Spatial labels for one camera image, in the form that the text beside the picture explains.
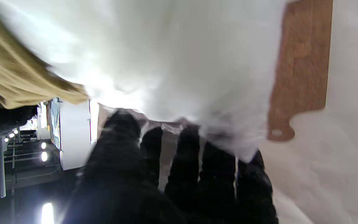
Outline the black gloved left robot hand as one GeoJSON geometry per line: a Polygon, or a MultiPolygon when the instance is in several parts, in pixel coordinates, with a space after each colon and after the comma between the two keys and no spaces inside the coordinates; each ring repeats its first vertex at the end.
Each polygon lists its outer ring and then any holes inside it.
{"type": "Polygon", "coordinates": [[[141,137],[118,110],[104,123],[61,224],[278,224],[260,151],[249,163],[206,142],[199,166],[195,126],[178,139],[164,191],[158,189],[163,130],[141,137]]]}

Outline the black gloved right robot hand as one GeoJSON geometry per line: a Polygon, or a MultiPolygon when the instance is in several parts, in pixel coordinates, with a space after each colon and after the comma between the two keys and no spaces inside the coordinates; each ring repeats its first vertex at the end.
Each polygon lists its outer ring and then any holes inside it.
{"type": "Polygon", "coordinates": [[[6,136],[14,128],[24,126],[37,114],[38,106],[23,106],[14,109],[0,108],[0,137],[6,136]]]}

